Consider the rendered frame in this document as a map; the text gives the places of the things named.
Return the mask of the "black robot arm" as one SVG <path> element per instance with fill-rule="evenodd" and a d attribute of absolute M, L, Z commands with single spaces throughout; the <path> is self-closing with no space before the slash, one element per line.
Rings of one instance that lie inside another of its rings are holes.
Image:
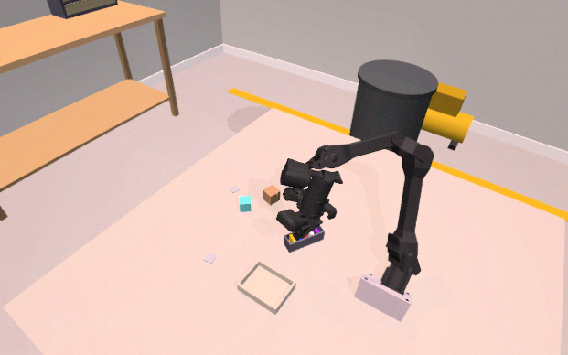
<path fill-rule="evenodd" d="M 325 199 L 334 182 L 343 184 L 339 171 L 330 172 L 323 168 L 336 168 L 346 164 L 357 156 L 391 148 L 402 158 L 405 175 L 402 204 L 398 227 L 394 233 L 388 233 L 390 266 L 386 267 L 381 277 L 381 284 L 403 295 L 410 278 L 422 270 L 417 258 L 418 240 L 415 233 L 418 210 L 423 188 L 423 180 L 428 174 L 434 159 L 434 152 L 426 145 L 421 145 L 399 132 L 387 132 L 343 145 L 322 145 L 306 163 L 287 158 L 280 177 L 280 184 L 287 186 L 283 192 L 286 201 L 297 202 L 300 207 L 304 196 L 303 190 Z M 313 170 L 322 169 L 321 171 Z M 290 188 L 291 187 L 291 188 Z M 304 187 L 308 187 L 303 189 Z"/>

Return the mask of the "teal cube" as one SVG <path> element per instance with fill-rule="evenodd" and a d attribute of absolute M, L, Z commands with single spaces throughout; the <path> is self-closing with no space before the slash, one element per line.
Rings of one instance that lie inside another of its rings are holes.
<path fill-rule="evenodd" d="M 251 208 L 251 196 L 241 196 L 240 197 L 240 212 L 252 211 Z"/>

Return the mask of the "beige shallow tray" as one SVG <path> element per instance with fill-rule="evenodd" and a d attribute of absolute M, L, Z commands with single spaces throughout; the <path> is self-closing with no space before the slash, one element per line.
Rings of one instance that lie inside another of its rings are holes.
<path fill-rule="evenodd" d="M 274 315 L 296 289 L 294 279 L 259 259 L 237 283 L 238 291 Z"/>

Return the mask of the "orange cube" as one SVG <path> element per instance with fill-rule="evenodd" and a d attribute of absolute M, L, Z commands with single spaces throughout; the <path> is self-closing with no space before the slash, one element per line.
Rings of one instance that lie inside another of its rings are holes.
<path fill-rule="evenodd" d="M 281 191 L 274 185 L 263 189 L 263 199 L 269 204 L 273 205 L 275 202 L 280 200 Z"/>

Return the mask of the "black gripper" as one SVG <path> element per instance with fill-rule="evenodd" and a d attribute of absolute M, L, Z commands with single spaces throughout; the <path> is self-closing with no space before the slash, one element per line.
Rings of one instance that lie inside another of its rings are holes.
<path fill-rule="evenodd" d="M 321 216 L 326 212 L 327 218 L 329 220 L 335 219 L 337 215 L 337 209 L 332 206 L 329 201 L 330 199 L 318 198 L 308 190 L 303 190 L 302 195 L 304 196 L 302 204 L 298 212 L 294 212 L 292 209 L 279 211 L 276 219 L 290 232 L 295 232 L 295 240 L 303 239 L 324 222 L 320 219 Z"/>

